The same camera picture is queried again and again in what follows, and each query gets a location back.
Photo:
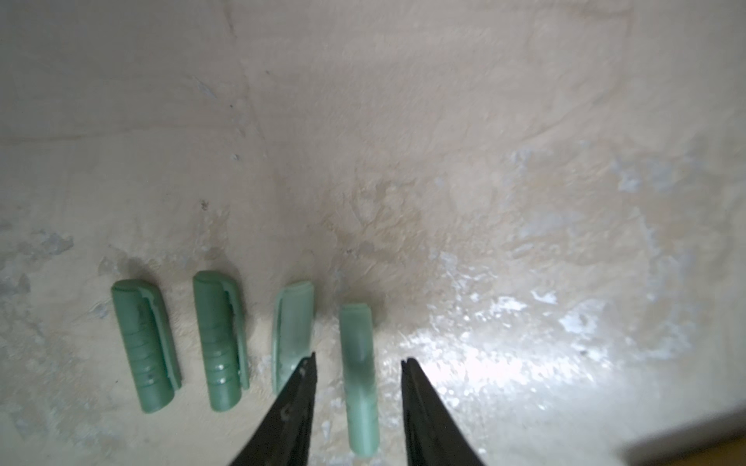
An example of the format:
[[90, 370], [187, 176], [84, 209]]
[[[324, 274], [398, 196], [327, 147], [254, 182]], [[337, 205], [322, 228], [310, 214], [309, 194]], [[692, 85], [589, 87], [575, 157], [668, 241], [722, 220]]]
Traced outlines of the dark green pen cap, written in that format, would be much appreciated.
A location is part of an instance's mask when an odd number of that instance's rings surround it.
[[210, 406], [226, 412], [250, 387], [240, 287], [224, 273], [199, 271], [192, 289]]
[[165, 301], [156, 285], [143, 280], [117, 281], [111, 292], [141, 409], [155, 413], [182, 387]]

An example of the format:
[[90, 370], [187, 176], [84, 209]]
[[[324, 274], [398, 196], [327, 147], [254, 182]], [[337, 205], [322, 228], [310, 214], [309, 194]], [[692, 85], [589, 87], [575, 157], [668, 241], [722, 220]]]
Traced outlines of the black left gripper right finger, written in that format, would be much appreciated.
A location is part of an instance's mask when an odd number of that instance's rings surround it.
[[408, 465], [483, 465], [415, 358], [401, 363]]

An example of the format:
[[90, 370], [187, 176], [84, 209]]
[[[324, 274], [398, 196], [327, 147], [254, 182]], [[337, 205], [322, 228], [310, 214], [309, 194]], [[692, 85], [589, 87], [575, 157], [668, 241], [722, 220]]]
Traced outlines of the brown marker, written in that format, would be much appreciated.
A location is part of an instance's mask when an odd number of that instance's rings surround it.
[[744, 465], [745, 406], [623, 447], [626, 465]]

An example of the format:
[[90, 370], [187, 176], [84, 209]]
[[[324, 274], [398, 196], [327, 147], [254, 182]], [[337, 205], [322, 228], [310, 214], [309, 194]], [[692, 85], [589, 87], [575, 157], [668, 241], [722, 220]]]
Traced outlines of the light green marker cap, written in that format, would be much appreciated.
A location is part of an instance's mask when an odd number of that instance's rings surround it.
[[344, 305], [339, 329], [349, 444], [356, 456], [368, 458], [380, 445], [371, 309], [364, 303]]
[[311, 354], [315, 318], [315, 288], [303, 281], [278, 294], [272, 334], [273, 390], [279, 394], [298, 363]]

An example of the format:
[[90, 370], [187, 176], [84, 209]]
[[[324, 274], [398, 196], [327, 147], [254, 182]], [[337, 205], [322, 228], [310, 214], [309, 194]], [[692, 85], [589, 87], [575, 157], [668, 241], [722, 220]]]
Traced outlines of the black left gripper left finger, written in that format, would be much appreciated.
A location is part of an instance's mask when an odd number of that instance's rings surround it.
[[318, 382], [316, 353], [304, 357], [232, 466], [306, 466]]

